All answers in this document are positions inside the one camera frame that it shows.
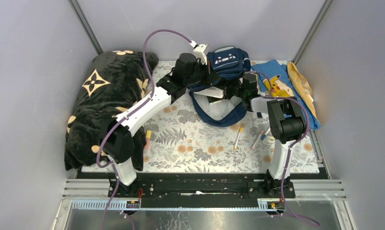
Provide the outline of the navy blue backpack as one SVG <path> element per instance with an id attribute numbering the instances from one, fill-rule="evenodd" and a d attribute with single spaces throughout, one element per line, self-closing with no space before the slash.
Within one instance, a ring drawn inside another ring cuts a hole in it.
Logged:
<path id="1" fill-rule="evenodd" d="M 249 54 L 237 47 L 226 46 L 207 54 L 214 72 L 221 78 L 212 86 L 189 86 L 189 96 L 201 120 L 215 127 L 229 127 L 246 115 L 244 103 L 238 97 L 226 96 L 229 87 L 239 84 L 246 71 L 251 69 Z"/>

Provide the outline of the orange capped white marker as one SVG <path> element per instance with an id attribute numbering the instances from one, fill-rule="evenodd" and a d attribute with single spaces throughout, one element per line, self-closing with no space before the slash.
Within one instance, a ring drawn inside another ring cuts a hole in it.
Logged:
<path id="1" fill-rule="evenodd" d="M 261 140 L 263 135 L 264 135 L 264 130 L 261 130 L 259 135 L 256 137 L 255 141 L 251 145 L 251 147 L 250 147 L 251 150 L 254 150 L 254 148 L 256 147 L 256 144 L 259 142 L 259 140 Z"/>

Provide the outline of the blue capped white marker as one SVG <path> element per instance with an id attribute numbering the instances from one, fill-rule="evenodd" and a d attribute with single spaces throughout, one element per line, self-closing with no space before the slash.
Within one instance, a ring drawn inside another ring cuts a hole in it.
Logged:
<path id="1" fill-rule="evenodd" d="M 262 134 L 261 136 L 261 140 L 264 140 L 266 138 L 266 136 L 268 135 L 268 133 L 270 132 L 270 127 Z"/>

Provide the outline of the pink highlighter pen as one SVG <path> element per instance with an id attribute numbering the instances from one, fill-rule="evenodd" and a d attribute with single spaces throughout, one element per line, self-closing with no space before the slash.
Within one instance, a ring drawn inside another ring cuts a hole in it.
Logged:
<path id="1" fill-rule="evenodd" d="M 149 152 L 150 150 L 150 143 L 151 143 L 151 135 L 152 135 L 152 131 L 151 130 L 147 130 L 146 132 L 146 145 L 144 146 L 144 149 L 143 149 L 143 152 L 146 154 L 147 152 Z"/>

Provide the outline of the yellow capped white marker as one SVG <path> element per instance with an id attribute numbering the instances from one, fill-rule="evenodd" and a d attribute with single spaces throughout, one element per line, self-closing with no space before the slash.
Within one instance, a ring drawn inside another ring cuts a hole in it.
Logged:
<path id="1" fill-rule="evenodd" d="M 243 128 L 240 127 L 239 130 L 238 130 L 238 133 L 237 133 L 237 136 L 236 136 L 234 145 L 233 145 L 233 149 L 234 149 L 234 150 L 237 150 L 238 142 L 239 142 L 239 139 L 240 139 L 240 136 L 241 136 L 242 131 L 243 131 Z"/>

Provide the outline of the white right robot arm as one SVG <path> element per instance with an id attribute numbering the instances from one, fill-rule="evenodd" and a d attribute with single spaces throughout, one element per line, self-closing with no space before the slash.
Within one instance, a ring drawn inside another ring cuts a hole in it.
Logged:
<path id="1" fill-rule="evenodd" d="M 291 149 L 308 131 L 308 120 L 304 107 L 296 97 L 261 96 L 257 90 L 257 77 L 247 73 L 241 79 L 232 80 L 224 87 L 227 99 L 238 97 L 246 110 L 268 114 L 269 128 L 275 139 L 273 160 L 268 169 L 273 179 L 265 182 L 264 191 L 270 197 L 277 197 L 283 191 L 279 180 L 289 177 Z"/>

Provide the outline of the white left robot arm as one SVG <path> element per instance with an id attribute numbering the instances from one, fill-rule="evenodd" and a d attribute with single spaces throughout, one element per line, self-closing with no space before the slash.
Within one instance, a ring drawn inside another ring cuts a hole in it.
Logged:
<path id="1" fill-rule="evenodd" d="M 107 154 L 113 165 L 121 193 L 131 197 L 138 190 L 132 160 L 136 152 L 133 138 L 137 131 L 156 113 L 182 97 L 188 87 L 194 84 L 211 87 L 219 80 L 213 63 L 207 58 L 182 53 L 172 70 L 155 83 L 150 95 L 101 126 L 100 151 Z"/>

